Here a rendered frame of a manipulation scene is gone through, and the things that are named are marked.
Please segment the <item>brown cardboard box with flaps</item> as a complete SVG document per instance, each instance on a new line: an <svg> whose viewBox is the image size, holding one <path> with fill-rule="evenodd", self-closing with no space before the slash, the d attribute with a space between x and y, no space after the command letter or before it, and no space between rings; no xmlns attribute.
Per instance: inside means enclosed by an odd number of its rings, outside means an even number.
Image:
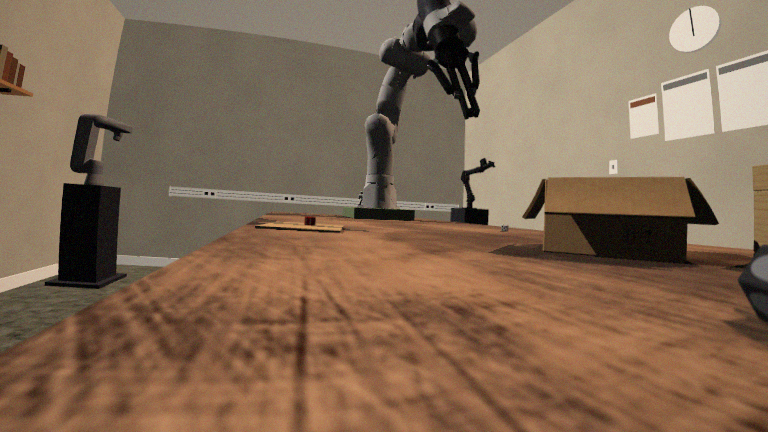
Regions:
<svg viewBox="0 0 768 432"><path fill-rule="evenodd" d="M522 218L544 203L544 252L685 263L687 220L719 224L685 177L548 177Z"/></svg>

